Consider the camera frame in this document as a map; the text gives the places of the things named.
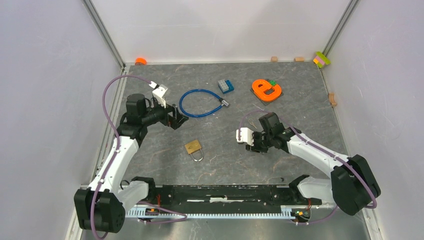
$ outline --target gray floor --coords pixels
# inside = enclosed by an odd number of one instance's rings
[[[283,116],[296,128],[318,143],[345,153],[340,130],[327,97],[321,72],[312,62],[278,63],[216,63],[183,65],[132,66],[130,74],[142,76],[168,87],[166,97],[178,105],[180,97],[191,89],[207,89],[223,96],[229,108],[214,115],[190,118],[177,130],[158,123],[148,128],[148,134],[138,153],[131,160],[125,180],[135,176],[151,177],[164,184],[281,184],[308,174],[326,176],[308,162],[281,150],[266,154],[248,152],[236,142],[236,129],[243,115],[259,108]],[[234,91],[222,94],[219,80],[230,80]],[[284,95],[264,106],[249,90],[256,79],[276,81]],[[126,82],[119,117],[126,111],[128,95],[142,93],[151,96],[152,89],[138,79]],[[183,102],[189,113],[201,114],[218,106],[213,96],[195,92]],[[251,115],[260,130],[260,113]],[[204,160],[194,162],[185,144],[198,139]]]
[[[279,63],[218,63],[190,65],[132,66],[130,73],[143,76],[169,88],[167,98],[178,104],[188,90],[204,88],[222,96],[218,80],[229,79],[234,92],[223,97],[231,104],[215,115],[190,118],[181,128],[172,130],[161,124],[149,127],[149,133],[138,153],[130,162],[124,179],[135,176],[153,177],[163,184],[281,184],[302,174],[325,178],[317,168],[298,157],[271,149],[267,154],[252,153],[236,142],[236,129],[241,117],[258,108],[274,111],[318,143],[345,153],[340,130],[327,98],[320,71],[311,62]],[[267,107],[249,91],[256,79],[275,80],[284,95]],[[125,99],[134,93],[150,96],[151,88],[136,79],[128,79],[120,115],[125,111]],[[183,103],[190,113],[204,113],[218,101],[204,93],[193,93]],[[256,126],[260,114],[252,115]],[[194,162],[184,145],[198,139],[205,159]],[[313,209],[312,219],[322,219],[328,209]],[[85,239],[94,239],[85,231]],[[127,219],[118,234],[107,239],[175,239],[175,240],[367,240],[369,235],[362,213],[349,216],[338,210],[329,221],[310,226],[295,226],[286,220],[271,219],[192,219],[161,225],[143,225]]]

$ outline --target blue cable lock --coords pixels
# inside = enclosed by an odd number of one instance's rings
[[[211,111],[209,111],[209,112],[207,112],[207,113],[203,113],[203,114],[191,114],[191,113],[188,113],[188,112],[186,112],[186,110],[184,110],[184,108],[183,108],[183,99],[184,99],[187,95],[189,95],[189,94],[191,94],[191,93],[194,93],[194,92],[204,92],[204,93],[208,93],[208,94],[210,94],[210,95],[214,96],[215,98],[217,98],[217,99],[219,100],[219,102],[221,103],[221,105],[219,105],[219,106],[218,106],[218,107],[216,107],[215,109],[213,109],[213,110],[211,110]],[[182,113],[184,113],[185,115],[189,116],[189,117],[192,117],[192,118],[202,118],[202,117],[206,117],[206,116],[211,115],[211,114],[215,113],[216,111],[220,110],[223,106],[225,106],[225,107],[227,107],[227,108],[228,108],[228,106],[229,106],[229,105],[230,105],[230,104],[229,104],[227,101],[225,101],[222,97],[218,96],[218,94],[214,93],[213,91],[209,91],[209,90],[201,89],[201,88],[190,90],[190,91],[188,91],[188,92],[184,93],[184,94],[182,95],[182,97],[179,99],[179,109],[181,110],[181,112],[182,112]]]

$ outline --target white wall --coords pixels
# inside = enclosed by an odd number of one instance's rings
[[[349,152],[381,187],[388,240],[423,239],[424,1],[363,0],[324,69]]]
[[[0,239],[65,237],[119,68],[79,0],[0,7]]]
[[[322,51],[349,0],[93,0],[124,61],[292,61]]]

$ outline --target orange round object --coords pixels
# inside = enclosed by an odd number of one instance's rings
[[[146,64],[147,64],[147,61],[142,57],[139,57],[135,60],[135,65],[146,65]]]
[[[258,79],[252,83],[252,89],[254,94],[264,102],[272,102],[276,100],[282,93],[280,85],[271,85],[265,79]],[[267,91],[273,90],[270,94],[266,94]]]

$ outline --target perforated white strip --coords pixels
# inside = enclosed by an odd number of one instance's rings
[[[126,218],[149,218],[149,219],[179,219],[178,214],[161,213],[159,215],[146,214],[146,209],[151,209],[150,206],[136,205],[129,210]],[[222,214],[187,214],[189,219],[295,219],[290,215],[291,208],[281,208],[281,213],[222,213]]]

